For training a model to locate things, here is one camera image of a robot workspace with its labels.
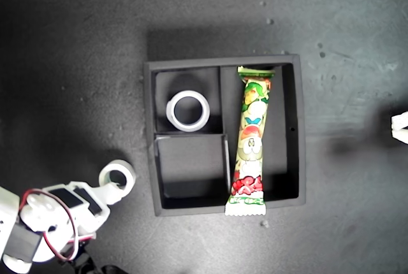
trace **white tape roll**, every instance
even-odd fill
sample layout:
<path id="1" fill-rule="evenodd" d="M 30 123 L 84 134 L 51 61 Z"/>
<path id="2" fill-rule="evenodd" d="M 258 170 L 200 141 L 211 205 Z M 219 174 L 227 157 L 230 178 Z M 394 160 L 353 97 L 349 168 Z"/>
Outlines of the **white tape roll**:
<path id="1" fill-rule="evenodd" d="M 125 176 L 126 185 L 120 189 L 122 191 L 122 197 L 127 196 L 129 192 L 131 192 L 136 181 L 136 174 L 133 167 L 128 162 L 120 159 L 110 162 L 99 174 L 99 186 L 102 187 L 106 184 L 112 183 L 110 179 L 110 173 L 112 171 L 119 171 Z"/>
<path id="2" fill-rule="evenodd" d="M 176 107 L 177 102 L 185 97 L 193 97 L 197 99 L 202 107 L 202 114 L 201 117 L 192 124 L 184 124 L 177 120 L 175 116 L 174 109 Z M 208 121 L 210 117 L 210 106 L 208 105 L 208 101 L 205 97 L 193 90 L 185 90 L 181 91 L 176 94 L 168 103 L 166 107 L 166 116 L 167 119 L 173 124 L 177 129 L 184 132 L 195 132 L 201 129 Z"/>

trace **white robot part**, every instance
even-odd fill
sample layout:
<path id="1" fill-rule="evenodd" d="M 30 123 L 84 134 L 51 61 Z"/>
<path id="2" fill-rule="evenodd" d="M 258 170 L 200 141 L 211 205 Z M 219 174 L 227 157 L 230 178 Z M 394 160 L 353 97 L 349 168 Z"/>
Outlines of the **white robot part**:
<path id="1" fill-rule="evenodd" d="M 408 112 L 391 118 L 391 133 L 393 137 L 408 144 Z"/>
<path id="2" fill-rule="evenodd" d="M 18 217 L 20 198 L 0 187 L 0 255 L 3 254 L 11 230 Z"/>
<path id="3" fill-rule="evenodd" d="M 126 184 L 111 180 L 111 172 L 122 173 Z M 34 232 L 46 232 L 52 247 L 60 252 L 73 241 L 74 229 L 78 238 L 94 238 L 95 232 L 110 215 L 107 205 L 115 204 L 127 196 L 135 185 L 136 175 L 126 161 L 116 160 L 105 166 L 99 174 L 100 187 L 92 188 L 85 182 L 70 182 L 42 189 L 54 197 L 44 194 L 30 194 L 27 204 L 21 209 L 20 218 Z M 65 210 L 55 199 L 63 202 Z M 28 273 L 31 263 L 3 254 L 18 217 L 19 198 L 0 187 L 0 253 L 9 269 L 16 273 Z M 33 262 L 43 263 L 54 258 L 54 253 L 44 238 L 36 248 Z"/>

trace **white object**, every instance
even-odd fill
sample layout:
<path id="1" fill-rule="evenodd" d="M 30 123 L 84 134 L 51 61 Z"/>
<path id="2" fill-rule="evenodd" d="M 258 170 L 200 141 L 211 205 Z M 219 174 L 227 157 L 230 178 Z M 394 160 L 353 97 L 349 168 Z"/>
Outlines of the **white object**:
<path id="1" fill-rule="evenodd" d="M 408 112 L 391 118 L 391 133 L 393 137 L 408 144 Z"/>
<path id="2" fill-rule="evenodd" d="M 126 179 L 126 185 L 114 183 L 110 179 L 110 173 L 113 171 L 121 172 Z M 104 167 L 99 174 L 99 188 L 93 188 L 95 194 L 105 201 L 107 205 L 112 205 L 120 201 L 127 196 L 136 182 L 136 174 L 133 167 L 126 161 L 117 159 L 112 161 L 106 167 Z"/>
<path id="3" fill-rule="evenodd" d="M 3 262 L 11 271 L 18 274 L 26 274 L 30 271 L 32 263 L 26 263 L 21 259 L 3 255 Z"/>
<path id="4" fill-rule="evenodd" d="M 19 203 L 20 198 L 17 195 L 0 187 L 0 256 L 17 219 Z"/>
<path id="5" fill-rule="evenodd" d="M 121 186 L 112 182 L 110 179 L 112 171 L 121 172 L 126 178 L 126 185 Z M 101 187 L 92 188 L 84 182 L 70 182 L 68 185 L 59 184 L 47 187 L 43 191 L 54 192 L 57 196 L 58 192 L 55 190 L 64 191 L 64 197 L 67 199 L 64 203 L 69 208 L 74 219 L 75 229 L 78 229 L 79 238 L 81 238 L 84 235 L 94 234 L 105 223 L 110 215 L 110 209 L 107 205 L 112 205 L 127 196 L 135 185 L 135 180 L 136 175 L 132 166 L 126 161 L 116 160 L 109 163 L 100 172 L 99 184 Z M 18 196 L 0 187 L 0 253 L 3 253 L 18 217 L 19 200 Z M 93 209 L 96 205 L 100 209 L 92 212 L 91 204 L 94 206 Z M 21 210 L 20 218 L 27 227 L 35 232 L 48 231 L 50 227 L 54 226 L 55 230 L 49 231 L 47 238 L 53 248 L 59 252 L 73 237 L 73 226 L 66 211 L 57 201 L 48 196 L 28 195 L 27 204 Z M 54 253 L 42 239 L 33 257 L 33 262 L 43 263 L 52 258 L 54 258 Z M 13 256 L 3 255 L 3 261 L 9 269 L 16 273 L 28 273 L 31 267 L 31 263 L 25 263 Z"/>
<path id="6" fill-rule="evenodd" d="M 195 98 L 196 100 L 200 102 L 201 107 L 202 107 L 201 117 L 192 124 L 181 123 L 179 120 L 177 120 L 175 116 L 174 109 L 176 107 L 176 104 L 185 97 Z M 208 101 L 205 99 L 205 97 L 202 94 L 196 91 L 193 91 L 193 90 L 185 90 L 185 91 L 181 91 L 178 94 L 176 94 L 167 103 L 166 116 L 167 116 L 167 119 L 171 122 L 171 124 L 173 124 L 180 131 L 195 132 L 201 129 L 207 123 L 208 118 L 210 117 L 210 106 L 208 105 Z"/>

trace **snack wrapper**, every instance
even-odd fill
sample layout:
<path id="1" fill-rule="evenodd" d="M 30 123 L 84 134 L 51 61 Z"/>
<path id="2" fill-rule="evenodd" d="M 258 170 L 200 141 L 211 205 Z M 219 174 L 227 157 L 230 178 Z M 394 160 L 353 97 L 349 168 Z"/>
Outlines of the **snack wrapper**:
<path id="1" fill-rule="evenodd" d="M 238 74 L 246 83 L 237 159 L 231 196 L 225 206 L 226 215 L 264 215 L 262 185 L 262 136 L 265 128 L 273 70 L 238 67 Z"/>

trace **black box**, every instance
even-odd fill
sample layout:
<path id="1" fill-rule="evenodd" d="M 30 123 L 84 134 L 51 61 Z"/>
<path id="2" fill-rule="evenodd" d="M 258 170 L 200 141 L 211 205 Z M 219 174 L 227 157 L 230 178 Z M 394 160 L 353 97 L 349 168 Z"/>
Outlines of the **black box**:
<path id="1" fill-rule="evenodd" d="M 263 135 L 267 208 L 305 202 L 305 124 L 298 55 L 147 62 L 144 72 L 150 182 L 156 215 L 223 212 L 230 196 L 244 83 L 238 66 L 273 66 Z M 207 99 L 210 118 L 193 133 L 166 118 L 178 92 Z"/>

